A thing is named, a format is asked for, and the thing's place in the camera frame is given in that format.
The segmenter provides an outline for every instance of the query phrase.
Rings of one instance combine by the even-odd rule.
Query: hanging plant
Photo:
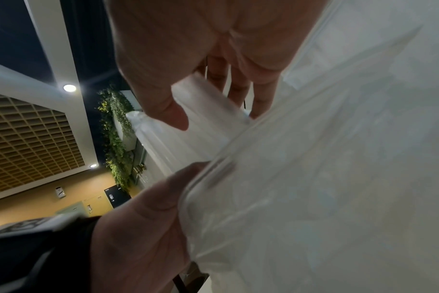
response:
[[[126,113],[134,111],[134,108],[122,93],[112,87],[102,90],[99,94],[102,101],[97,109],[102,117],[105,162],[115,183],[127,191],[131,182],[132,160],[118,136],[113,117],[115,116],[120,122],[125,135],[132,135],[134,131],[126,118]]]

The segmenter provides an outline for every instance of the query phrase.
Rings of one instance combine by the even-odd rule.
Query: recessed ceiling light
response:
[[[66,84],[64,85],[64,90],[69,93],[73,93],[74,91],[76,91],[76,87],[72,84]]]

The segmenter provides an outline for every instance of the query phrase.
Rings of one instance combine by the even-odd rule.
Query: hand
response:
[[[327,0],[106,0],[117,63],[144,112],[185,130],[170,86],[207,57],[207,78],[240,106],[253,83],[251,118],[272,104],[281,71]]]
[[[195,163],[104,215],[91,240],[93,292],[159,292],[189,263],[178,198],[204,163]]]

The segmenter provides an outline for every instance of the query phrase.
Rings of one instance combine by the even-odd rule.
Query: orange wall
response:
[[[0,199],[0,225],[52,216],[56,211],[82,200],[105,196],[104,190],[114,185],[111,173],[101,167]],[[55,195],[58,186],[64,189],[64,198]],[[131,190],[130,194],[136,195],[137,190]]]

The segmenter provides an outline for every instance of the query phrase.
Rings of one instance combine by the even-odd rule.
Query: ceiling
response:
[[[0,198],[104,164],[110,84],[129,89],[102,1],[0,1]]]

